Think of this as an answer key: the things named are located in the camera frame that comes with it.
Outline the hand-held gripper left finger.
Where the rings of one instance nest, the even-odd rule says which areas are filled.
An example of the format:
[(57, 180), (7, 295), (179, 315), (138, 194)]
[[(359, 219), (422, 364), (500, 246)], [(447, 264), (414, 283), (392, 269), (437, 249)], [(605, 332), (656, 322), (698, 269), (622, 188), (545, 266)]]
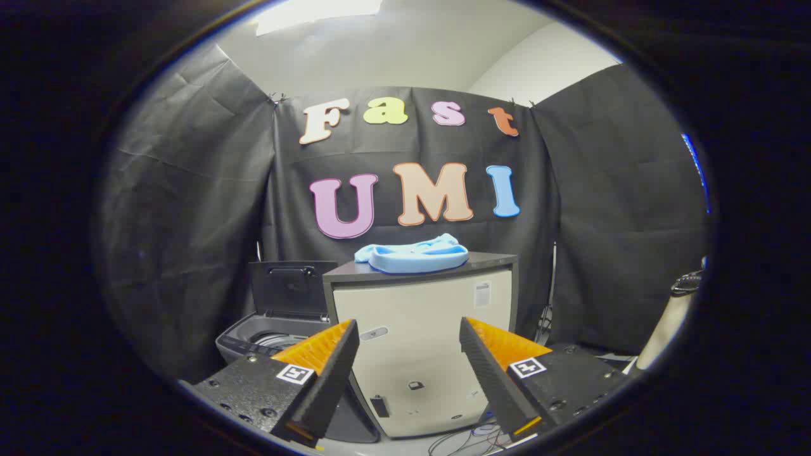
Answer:
[(258, 438), (314, 448), (347, 387), (359, 349), (350, 319), (278, 354), (251, 351), (190, 387), (206, 410)]

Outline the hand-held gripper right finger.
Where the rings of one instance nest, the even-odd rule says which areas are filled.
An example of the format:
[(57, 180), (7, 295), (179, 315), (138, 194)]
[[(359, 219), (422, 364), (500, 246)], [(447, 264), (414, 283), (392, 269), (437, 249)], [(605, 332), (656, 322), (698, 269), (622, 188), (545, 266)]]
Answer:
[(629, 380), (580, 346), (541, 346), (471, 317), (461, 318), (459, 343), (490, 411), (513, 442), (582, 417)]

